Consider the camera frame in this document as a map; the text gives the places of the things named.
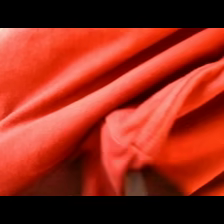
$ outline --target fabric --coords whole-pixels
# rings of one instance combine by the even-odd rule
[[[1,29],[0,195],[81,157],[82,195],[146,168],[224,195],[223,55],[223,28]]]

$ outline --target red fabric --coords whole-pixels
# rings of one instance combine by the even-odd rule
[[[223,53],[222,28],[0,30],[0,195],[81,155],[82,195],[147,166],[224,195]]]

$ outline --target blurry red fabric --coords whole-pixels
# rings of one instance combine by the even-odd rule
[[[0,30],[0,195],[83,157],[82,195],[152,167],[224,195],[223,28]]]

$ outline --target red garment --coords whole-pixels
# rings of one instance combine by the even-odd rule
[[[0,195],[81,155],[82,195],[144,167],[224,195],[223,54],[223,28],[2,29]]]

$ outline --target draped fabric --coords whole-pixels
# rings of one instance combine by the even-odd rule
[[[0,195],[79,158],[81,195],[146,168],[224,195],[223,55],[223,28],[1,29]]]

